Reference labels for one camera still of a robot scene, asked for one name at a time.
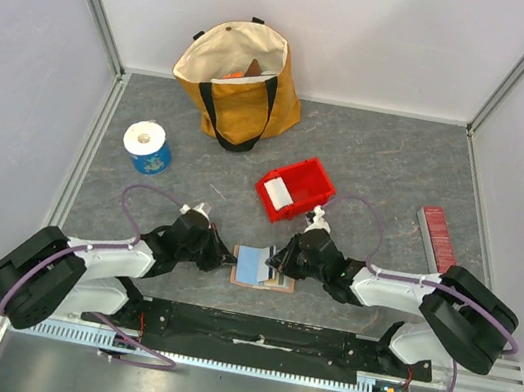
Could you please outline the white vip credit card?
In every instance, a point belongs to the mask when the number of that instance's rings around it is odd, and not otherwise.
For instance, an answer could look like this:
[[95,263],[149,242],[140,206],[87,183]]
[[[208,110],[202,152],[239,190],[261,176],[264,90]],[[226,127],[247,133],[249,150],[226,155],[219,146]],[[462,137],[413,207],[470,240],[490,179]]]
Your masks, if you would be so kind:
[[270,266],[266,265],[266,260],[270,258],[271,255],[274,255],[276,252],[276,247],[272,245],[269,246],[267,249],[265,248],[261,251],[256,273],[256,284],[258,286],[263,286],[262,281],[271,278],[273,273],[277,272],[275,269],[270,268]]

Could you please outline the tan leather card holder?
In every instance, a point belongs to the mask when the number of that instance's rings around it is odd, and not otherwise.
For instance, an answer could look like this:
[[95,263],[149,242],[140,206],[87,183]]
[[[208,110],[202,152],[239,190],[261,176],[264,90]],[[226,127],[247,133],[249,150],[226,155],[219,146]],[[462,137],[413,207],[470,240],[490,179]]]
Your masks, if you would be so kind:
[[236,286],[262,291],[293,293],[296,281],[281,275],[267,264],[267,260],[276,252],[275,246],[255,248],[236,245],[233,254],[236,264],[232,266],[230,282]]

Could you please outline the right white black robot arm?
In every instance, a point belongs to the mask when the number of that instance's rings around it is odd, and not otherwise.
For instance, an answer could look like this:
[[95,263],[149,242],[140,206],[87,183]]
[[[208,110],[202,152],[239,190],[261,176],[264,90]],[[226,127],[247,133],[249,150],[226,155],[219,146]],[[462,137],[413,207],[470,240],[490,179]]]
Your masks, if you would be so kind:
[[390,326],[374,349],[375,365],[387,375],[428,360],[486,375],[501,355],[517,351],[517,317],[463,267],[428,275],[381,269],[346,258],[325,229],[296,234],[267,265],[293,279],[315,279],[336,302],[416,316],[417,323]]

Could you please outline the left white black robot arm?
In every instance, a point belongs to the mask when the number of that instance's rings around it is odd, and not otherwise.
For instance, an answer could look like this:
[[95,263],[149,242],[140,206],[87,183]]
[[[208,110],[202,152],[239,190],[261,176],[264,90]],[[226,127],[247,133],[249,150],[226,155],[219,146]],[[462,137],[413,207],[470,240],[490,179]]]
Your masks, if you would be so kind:
[[83,241],[46,226],[0,259],[0,311],[28,329],[54,314],[102,314],[118,326],[138,320],[136,279],[193,263],[203,272],[236,264],[216,225],[195,208],[137,239]]

